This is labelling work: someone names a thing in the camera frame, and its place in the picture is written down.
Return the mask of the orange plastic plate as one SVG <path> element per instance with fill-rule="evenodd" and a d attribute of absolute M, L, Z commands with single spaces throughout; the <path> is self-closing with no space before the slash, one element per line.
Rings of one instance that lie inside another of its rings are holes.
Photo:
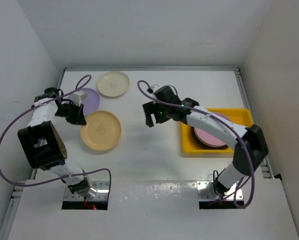
<path fill-rule="evenodd" d="M 95 151 L 109 151 L 120 141 L 122 128 L 111 112 L 97 110 L 85 117 L 86 125 L 80 129 L 83 143 Z"/>

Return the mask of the pink plastic plate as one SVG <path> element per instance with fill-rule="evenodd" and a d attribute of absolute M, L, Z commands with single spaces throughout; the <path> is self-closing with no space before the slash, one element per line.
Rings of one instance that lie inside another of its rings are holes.
<path fill-rule="evenodd" d="M 191 131 L 193 137 L 206 149 L 225 149 L 228 147 L 223 141 L 200 128 L 191 127 Z"/>

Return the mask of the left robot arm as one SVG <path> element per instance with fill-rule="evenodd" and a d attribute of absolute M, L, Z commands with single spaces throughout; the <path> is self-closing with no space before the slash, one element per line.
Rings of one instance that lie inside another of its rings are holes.
<path fill-rule="evenodd" d="M 72 194 L 92 199 L 97 190 L 85 171 L 68 159 L 66 146 L 53 125 L 55 117 L 65 118 L 73 125 L 86 125 L 82 103 L 86 95 L 81 90 L 69 99 L 61 94 L 61 89 L 50 87 L 36 96 L 33 116 L 29 124 L 17 132 L 17 136 L 33 169 L 56 174 Z"/>

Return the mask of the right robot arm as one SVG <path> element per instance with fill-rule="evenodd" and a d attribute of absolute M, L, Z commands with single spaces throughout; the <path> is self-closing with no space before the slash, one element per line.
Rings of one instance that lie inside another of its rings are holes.
<path fill-rule="evenodd" d="M 215 195 L 224 197 L 232 185 L 242 178 L 255 179 L 255 170 L 269 153 L 263 131 L 258 125 L 240 125 L 207 110 L 196 100 L 188 97 L 181 100 L 169 85 L 148 86 L 142 94 L 151 100 L 143 104 L 148 127 L 174 120 L 203 130 L 234 151 L 232 162 L 213 180 Z"/>

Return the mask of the yellow plastic bin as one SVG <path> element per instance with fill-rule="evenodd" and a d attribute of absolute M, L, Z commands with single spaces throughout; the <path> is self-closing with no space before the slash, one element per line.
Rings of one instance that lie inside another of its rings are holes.
<path fill-rule="evenodd" d="M 208 111 L 221 113 L 227 116 L 232 122 L 251 127 L 254 122 L 250 111 L 246 108 L 208 108 Z M 180 123 L 180 139 L 182 153 L 186 157 L 202 158 L 232 158 L 234 151 L 229 147 L 225 150 L 197 149 L 192 144 L 190 126 Z"/>

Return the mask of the far purple plastic plate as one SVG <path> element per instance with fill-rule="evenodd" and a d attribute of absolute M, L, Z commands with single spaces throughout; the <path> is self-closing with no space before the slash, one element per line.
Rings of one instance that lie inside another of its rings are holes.
<path fill-rule="evenodd" d="M 100 96 L 96 90 L 84 87 L 80 91 L 69 95 L 67 98 L 74 101 L 79 92 L 83 93 L 80 94 L 81 103 L 83 104 L 83 115 L 86 117 L 90 113 L 97 111 L 100 105 Z"/>

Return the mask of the cream plastic plate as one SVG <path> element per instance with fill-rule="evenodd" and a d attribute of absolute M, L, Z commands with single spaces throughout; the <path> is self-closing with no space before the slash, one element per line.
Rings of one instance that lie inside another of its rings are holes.
<path fill-rule="evenodd" d="M 109 98 L 117 98 L 124 95 L 128 91 L 129 86 L 129 77 L 120 71 L 110 71 L 103 74 L 96 84 L 98 92 Z"/>

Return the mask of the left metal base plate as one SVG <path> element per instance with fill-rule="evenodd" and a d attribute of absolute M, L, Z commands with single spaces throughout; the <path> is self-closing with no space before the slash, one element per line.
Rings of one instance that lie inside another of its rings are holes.
<path fill-rule="evenodd" d="M 83 191 L 79 194 L 73 194 L 66 188 L 64 191 L 64 202 L 83 202 L 86 198 L 87 202 L 106 202 L 109 195 L 108 181 L 92 181 L 88 191 Z"/>

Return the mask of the metal base plate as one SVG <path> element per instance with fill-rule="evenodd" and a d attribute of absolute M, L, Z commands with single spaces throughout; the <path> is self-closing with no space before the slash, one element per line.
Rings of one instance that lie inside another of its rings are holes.
<path fill-rule="evenodd" d="M 228 191 L 225 192 L 223 197 L 220 197 L 219 193 L 215 193 L 213 182 L 211 180 L 197 181 L 196 186 L 198 199 L 201 202 L 216 201 L 220 199 L 225 199 L 225 201 L 233 201 L 237 185 L 238 183 L 235 183 Z"/>
<path fill-rule="evenodd" d="M 92 181 L 88 191 L 83 191 L 79 194 L 73 194 L 66 188 L 64 191 L 64 202 L 83 202 L 86 198 L 87 202 L 106 202 L 109 195 L 108 181 Z"/>

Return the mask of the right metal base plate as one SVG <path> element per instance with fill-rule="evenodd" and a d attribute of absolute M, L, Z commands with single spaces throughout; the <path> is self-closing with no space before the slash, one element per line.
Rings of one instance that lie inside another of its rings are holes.
<path fill-rule="evenodd" d="M 220 197 L 219 193 L 215 193 L 213 182 L 211 180 L 197 181 L 196 186 L 198 199 L 201 202 L 216 201 L 220 199 L 225 199 L 225 201 L 233 201 L 237 185 L 238 183 L 235 183 L 228 191 L 225 192 L 223 197 Z"/>

